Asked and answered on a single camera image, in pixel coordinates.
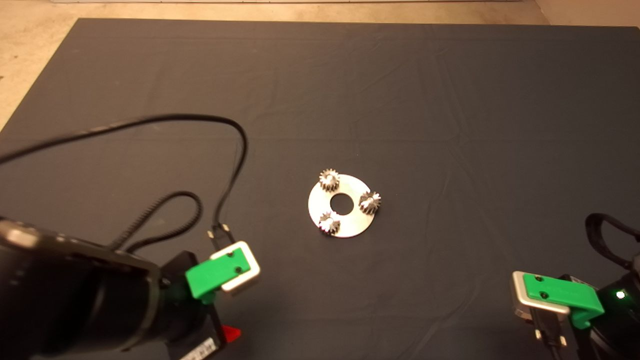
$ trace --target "washer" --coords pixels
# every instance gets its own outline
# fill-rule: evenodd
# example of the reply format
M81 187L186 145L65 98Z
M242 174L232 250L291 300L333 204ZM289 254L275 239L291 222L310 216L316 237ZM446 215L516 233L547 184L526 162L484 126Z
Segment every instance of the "washer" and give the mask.
M334 233L326 232L331 236L335 236L337 238L350 238L352 236L356 236L363 231L365 231L375 216L375 213L367 214L364 210L361 209L361 197L364 194L372 193L371 189L360 179L357 177L339 174L339 183L335 188L329 188L330 190L323 189L322 181L316 183L316 185L311 189L311 193L309 194L309 216L311 216L311 220L317 227L320 226L320 219L323 215L329 214L332 218L332 223L336 220L339 221L339 227ZM331 208L331 199L343 193L351 197L353 201L353 209L347 215L340 215L333 211ZM380 203L380 195L376 194L376 201L379 205Z

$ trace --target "green 3d-printed part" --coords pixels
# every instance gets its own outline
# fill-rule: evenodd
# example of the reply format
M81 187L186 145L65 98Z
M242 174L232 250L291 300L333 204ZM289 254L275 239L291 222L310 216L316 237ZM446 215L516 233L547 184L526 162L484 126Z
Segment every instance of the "green 3d-printed part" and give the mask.
M187 270L186 277L192 296L204 304L211 304L214 291L250 268L242 249L236 249L217 259L197 264Z
M590 327L589 320L604 314L596 291L587 284L533 274L524 274L523 279L531 299L570 307L571 323L578 329Z

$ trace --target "center hole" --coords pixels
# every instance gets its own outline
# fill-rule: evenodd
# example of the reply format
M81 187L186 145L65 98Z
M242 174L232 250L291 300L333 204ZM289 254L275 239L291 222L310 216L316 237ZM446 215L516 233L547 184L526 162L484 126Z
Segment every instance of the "center hole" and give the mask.
M335 194L331 198L331 209L340 215L347 215L353 210L353 200L345 193Z

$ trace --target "gear teeth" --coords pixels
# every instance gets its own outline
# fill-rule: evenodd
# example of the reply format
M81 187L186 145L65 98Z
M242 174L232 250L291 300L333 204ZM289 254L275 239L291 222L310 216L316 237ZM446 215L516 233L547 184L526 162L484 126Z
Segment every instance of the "gear teeth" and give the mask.
M360 196L360 210L367 214L373 215L382 204L382 196L376 192L366 192Z
M320 187L326 192L334 192L340 186L340 174L332 168L322 171L318 178Z
M338 214L335 211L328 211L320 216L318 228L327 235L335 235L340 229L340 220L336 220Z

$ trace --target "metal disc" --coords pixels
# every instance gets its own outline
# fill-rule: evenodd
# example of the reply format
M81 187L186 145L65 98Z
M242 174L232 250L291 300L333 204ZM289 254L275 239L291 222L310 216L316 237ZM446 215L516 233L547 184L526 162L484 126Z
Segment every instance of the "metal disc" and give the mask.
M331 199L339 193L348 195L353 200L353 209L347 215L337 215L336 220L340 220L340 229L333 236L336 238L356 236L365 231L373 221L374 215L363 213L358 205L360 196L369 191L371 190L362 180L344 174L340 174L340 185L333 192L324 191L320 187L320 183L316 183L309 194L309 216L317 226L323 213L333 211Z

